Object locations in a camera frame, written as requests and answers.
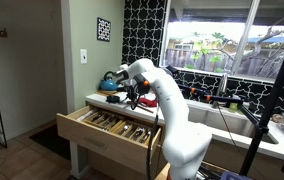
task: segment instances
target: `light switch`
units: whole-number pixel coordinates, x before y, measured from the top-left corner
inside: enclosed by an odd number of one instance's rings
[[[86,49],[80,50],[80,56],[81,56],[81,64],[88,63],[88,53],[87,53]]]

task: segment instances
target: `drawer front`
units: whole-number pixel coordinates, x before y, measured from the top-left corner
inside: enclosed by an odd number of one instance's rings
[[[77,112],[70,114],[71,116],[57,114],[59,136],[138,172],[146,174],[145,161],[147,147],[145,145],[128,140],[125,137],[121,137],[111,132],[103,131],[89,124],[76,121],[74,120],[76,119],[74,114],[77,114]],[[158,129],[154,136],[152,154],[158,144],[160,133],[161,128]]]

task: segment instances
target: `floor mat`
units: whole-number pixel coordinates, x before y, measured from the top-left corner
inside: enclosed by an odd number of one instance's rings
[[[58,135],[57,125],[53,125],[29,137],[67,160],[71,160],[70,142]]]

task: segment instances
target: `patterned tile backsplash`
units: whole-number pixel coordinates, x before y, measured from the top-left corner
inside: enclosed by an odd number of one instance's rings
[[[124,7],[122,64],[160,59],[167,0],[126,0]]]
[[[178,84],[203,88],[206,89],[209,94],[215,95],[219,86],[220,77],[210,74],[182,71],[175,80]],[[236,94],[248,97],[250,110],[257,115],[261,115],[265,108],[265,104],[268,101],[272,86],[271,83],[229,77],[226,94]],[[193,94],[183,93],[183,95],[186,99],[204,102],[198,96]],[[284,113],[284,88],[273,113]]]

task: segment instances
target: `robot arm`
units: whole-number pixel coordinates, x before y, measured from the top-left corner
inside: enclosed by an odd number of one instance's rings
[[[135,80],[136,85],[144,86],[140,95],[151,88],[156,94],[165,121],[163,155],[170,163],[172,180],[194,179],[212,139],[205,125],[188,121],[189,108],[181,91],[163,69],[154,67],[149,59],[140,59],[130,66],[121,66],[115,73],[123,76],[118,82]]]

